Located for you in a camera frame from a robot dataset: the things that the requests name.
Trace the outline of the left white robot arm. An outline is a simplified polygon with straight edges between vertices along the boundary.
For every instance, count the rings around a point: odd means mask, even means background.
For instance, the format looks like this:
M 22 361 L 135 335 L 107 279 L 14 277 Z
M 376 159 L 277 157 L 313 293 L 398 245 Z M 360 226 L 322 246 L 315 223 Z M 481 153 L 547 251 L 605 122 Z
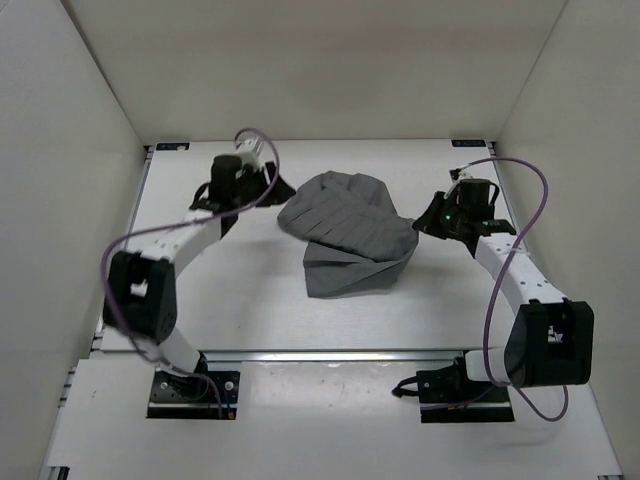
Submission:
M 123 236 L 103 254 L 104 323 L 124 336 L 143 360 L 174 376 L 185 397 L 203 395 L 209 373 L 204 354 L 177 327 L 178 277 L 221 241 L 241 214 L 281 205 L 293 196 L 295 190 L 280 170 L 280 159 L 263 162 L 245 146 L 218 155 L 209 180 L 197 188 L 181 220 L 131 232 L 133 238 L 159 236 L 141 249 L 123 248 L 129 239 Z

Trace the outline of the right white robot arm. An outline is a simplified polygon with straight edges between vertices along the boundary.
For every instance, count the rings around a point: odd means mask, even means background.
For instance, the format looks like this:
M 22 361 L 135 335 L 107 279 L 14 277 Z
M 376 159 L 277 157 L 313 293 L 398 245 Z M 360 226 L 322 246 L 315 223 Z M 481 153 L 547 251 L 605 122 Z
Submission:
M 438 191 L 413 228 L 465 245 L 495 280 L 496 296 L 510 305 L 514 320 L 506 344 L 465 353 L 448 376 L 449 391 L 471 400 L 485 382 L 517 388 L 582 385 L 591 376 L 594 312 L 554 287 L 518 243 L 509 221 L 495 218 L 497 184 L 486 179 L 456 181 Z

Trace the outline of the grey pleated skirt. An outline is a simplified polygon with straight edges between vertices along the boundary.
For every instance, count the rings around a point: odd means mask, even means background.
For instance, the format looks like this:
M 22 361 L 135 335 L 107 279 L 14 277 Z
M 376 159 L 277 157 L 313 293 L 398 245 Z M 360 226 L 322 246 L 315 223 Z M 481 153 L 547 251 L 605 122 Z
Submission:
M 386 184 L 335 171 L 304 183 L 277 217 L 279 227 L 307 243 L 307 295 L 351 297 L 392 288 L 411 260 L 418 232 L 400 216 Z

